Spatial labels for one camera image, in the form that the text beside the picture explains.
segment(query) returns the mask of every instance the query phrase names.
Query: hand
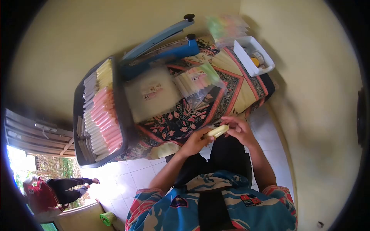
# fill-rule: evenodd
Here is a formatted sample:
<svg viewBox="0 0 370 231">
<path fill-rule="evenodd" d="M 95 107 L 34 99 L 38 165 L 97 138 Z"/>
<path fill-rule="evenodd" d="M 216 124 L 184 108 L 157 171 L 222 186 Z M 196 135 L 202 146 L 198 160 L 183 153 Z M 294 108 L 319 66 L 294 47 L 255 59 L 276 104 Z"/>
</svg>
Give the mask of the hand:
<svg viewBox="0 0 370 231">
<path fill-rule="evenodd" d="M 189 157 L 200 152 L 203 147 L 206 147 L 215 140 L 213 136 L 202 139 L 203 135 L 211 130 L 211 128 L 203 128 L 193 132 L 178 153 L 184 157 Z"/>
<path fill-rule="evenodd" d="M 221 119 L 223 121 L 220 126 L 223 124 L 229 124 L 230 129 L 227 131 L 227 134 L 237 138 L 242 145 L 251 147 L 258 144 L 252 130 L 245 120 L 235 116 L 223 116 Z"/>
</svg>

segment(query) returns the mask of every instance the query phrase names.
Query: blue floral shirt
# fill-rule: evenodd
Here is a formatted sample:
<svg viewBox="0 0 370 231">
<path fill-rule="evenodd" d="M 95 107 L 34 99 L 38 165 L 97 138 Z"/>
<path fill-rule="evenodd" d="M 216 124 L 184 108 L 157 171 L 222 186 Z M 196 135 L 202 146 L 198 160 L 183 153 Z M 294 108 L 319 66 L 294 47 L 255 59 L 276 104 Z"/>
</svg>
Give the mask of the blue floral shirt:
<svg viewBox="0 0 370 231">
<path fill-rule="evenodd" d="M 288 188 L 269 186 L 260 193 L 249 188 L 244 176 L 224 170 L 199 175 L 186 186 L 188 193 L 174 188 L 167 195 L 157 188 L 138 190 L 125 229 L 199 231 L 199 193 L 227 186 L 232 188 L 223 190 L 222 195 L 235 228 L 297 229 L 297 214 Z"/>
</svg>

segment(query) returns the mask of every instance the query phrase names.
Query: logo on shirt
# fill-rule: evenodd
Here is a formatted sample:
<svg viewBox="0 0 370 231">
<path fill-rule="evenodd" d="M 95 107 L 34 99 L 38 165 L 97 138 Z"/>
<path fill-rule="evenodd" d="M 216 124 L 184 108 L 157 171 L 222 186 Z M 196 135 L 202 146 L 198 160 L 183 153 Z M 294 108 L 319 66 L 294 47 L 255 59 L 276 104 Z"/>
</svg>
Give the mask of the logo on shirt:
<svg viewBox="0 0 370 231">
<path fill-rule="evenodd" d="M 188 202 L 182 198 L 180 195 L 177 195 L 170 204 L 171 207 L 177 208 L 177 207 L 188 207 Z"/>
<path fill-rule="evenodd" d="M 256 206 L 256 205 L 259 205 L 259 204 L 262 204 L 262 201 L 260 201 L 255 195 L 253 194 L 245 194 L 245 195 L 241 195 L 240 196 L 240 199 L 242 199 L 242 201 L 244 202 L 245 206 L 246 207 L 249 207 L 249 206 Z"/>
</svg>

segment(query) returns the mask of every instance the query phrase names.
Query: white plastic container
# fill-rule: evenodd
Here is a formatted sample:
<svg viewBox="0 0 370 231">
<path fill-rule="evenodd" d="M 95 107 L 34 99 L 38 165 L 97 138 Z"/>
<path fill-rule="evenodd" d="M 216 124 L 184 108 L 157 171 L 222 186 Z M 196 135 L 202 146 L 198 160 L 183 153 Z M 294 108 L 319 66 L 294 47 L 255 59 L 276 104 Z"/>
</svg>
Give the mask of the white plastic container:
<svg viewBox="0 0 370 231">
<path fill-rule="evenodd" d="M 262 69 L 261 67 L 256 67 L 256 65 L 254 65 L 253 61 L 250 59 L 250 57 L 248 56 L 247 52 L 245 52 L 243 47 L 246 47 L 247 50 L 251 52 L 258 51 L 263 56 L 263 59 L 265 61 L 263 65 L 266 68 Z M 234 53 L 242 62 L 248 74 L 252 77 L 268 73 L 275 68 L 275 64 L 270 58 L 270 56 L 265 52 L 262 46 L 252 36 L 245 36 L 235 39 Z"/>
</svg>

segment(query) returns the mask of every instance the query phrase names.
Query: white ice pop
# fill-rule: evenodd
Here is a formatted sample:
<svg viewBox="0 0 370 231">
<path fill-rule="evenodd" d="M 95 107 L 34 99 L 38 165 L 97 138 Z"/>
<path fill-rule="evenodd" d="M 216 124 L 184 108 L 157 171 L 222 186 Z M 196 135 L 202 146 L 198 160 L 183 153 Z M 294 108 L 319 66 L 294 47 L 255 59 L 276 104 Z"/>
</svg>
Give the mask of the white ice pop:
<svg viewBox="0 0 370 231">
<path fill-rule="evenodd" d="M 213 129 L 212 131 L 208 132 L 203 136 L 203 138 L 207 138 L 210 136 L 213 136 L 215 139 L 217 139 L 220 135 L 224 134 L 229 130 L 229 126 L 224 124 L 219 126 L 218 128 Z"/>
</svg>

